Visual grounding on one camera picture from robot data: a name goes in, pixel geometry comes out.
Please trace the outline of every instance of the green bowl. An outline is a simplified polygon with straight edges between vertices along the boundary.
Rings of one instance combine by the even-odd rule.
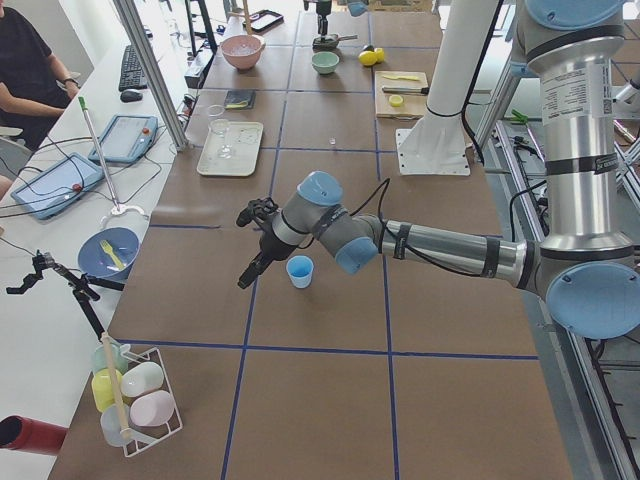
[[[340,57],[333,52],[318,52],[311,57],[311,65],[320,75],[328,75],[336,70]]]

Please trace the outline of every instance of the white desk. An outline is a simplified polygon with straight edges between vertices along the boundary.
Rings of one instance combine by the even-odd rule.
[[[117,85],[125,44],[123,39],[121,44],[112,47],[80,92],[87,102],[98,134],[117,113],[156,115],[160,124],[164,123],[149,90],[144,92],[144,98],[140,102],[122,103],[119,100]],[[157,49],[160,67],[177,107],[187,92],[181,71],[168,45],[154,48]],[[50,133],[55,141],[88,135],[77,100],[71,103]],[[67,153],[77,151],[85,155],[91,147],[89,141],[61,145]],[[127,199],[161,168],[160,173],[129,202],[150,214],[169,174],[174,155],[171,138],[168,133],[163,133],[148,153],[148,157],[160,167],[142,159],[119,173],[116,172],[120,167],[111,168],[121,201]],[[57,149],[49,147],[38,152],[29,165],[44,169],[61,158],[62,154]],[[21,177],[26,180],[34,175],[35,173],[23,172]],[[14,188],[20,185],[21,182],[17,180]],[[97,191],[107,196],[109,194],[104,182]],[[0,202],[0,207],[13,203],[7,195]],[[77,268],[76,256],[80,246],[99,230],[100,219],[109,213],[111,207],[109,200],[88,193],[48,221],[38,221],[32,216],[23,215],[0,218],[0,226],[5,228],[4,239],[32,252],[37,249],[50,252],[57,262],[68,268]],[[0,215],[22,212],[20,207],[2,208]],[[127,213],[110,220],[108,226],[128,227],[142,239],[148,220],[137,213]],[[0,417],[23,415],[68,426],[91,370],[91,353],[98,346],[95,333],[62,277],[52,270],[46,270],[44,280],[25,295],[7,295],[5,287],[19,286],[23,277],[33,272],[31,257],[0,242],[0,265],[0,382],[3,387],[0,395]],[[100,287],[96,287],[96,291],[102,298],[92,304],[102,324],[107,327],[120,293]],[[0,477],[42,480],[47,478],[54,461],[55,457],[0,450]]]

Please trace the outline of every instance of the computer mouse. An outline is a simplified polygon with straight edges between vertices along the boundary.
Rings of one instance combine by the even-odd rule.
[[[122,91],[122,93],[120,94],[120,100],[125,103],[138,102],[142,100],[142,92],[139,92],[138,90],[134,90],[132,88],[128,88]]]

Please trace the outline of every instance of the wooden stick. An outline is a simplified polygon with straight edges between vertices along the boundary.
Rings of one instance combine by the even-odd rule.
[[[247,28],[247,35],[253,35],[253,28],[251,28],[251,15],[249,14],[249,5],[247,0],[242,0],[242,8],[244,9],[244,23]]]
[[[118,422],[120,423],[120,435],[125,440],[131,438],[131,430],[129,429],[129,422],[127,421],[127,412],[124,409],[124,402],[122,401],[122,392],[120,391],[120,384],[118,383],[118,375],[116,374],[116,365],[113,361],[113,352],[111,351],[111,337],[107,332],[102,334],[100,338],[102,346],[104,348],[104,358],[107,360],[107,368],[109,369],[109,381],[111,382],[111,391],[113,392],[113,399],[116,402],[116,410],[118,412]]]

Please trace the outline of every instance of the pink bowl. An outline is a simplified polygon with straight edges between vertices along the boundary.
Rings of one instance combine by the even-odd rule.
[[[249,70],[260,59],[264,50],[264,39],[257,35],[236,35],[220,44],[225,60],[238,70]]]

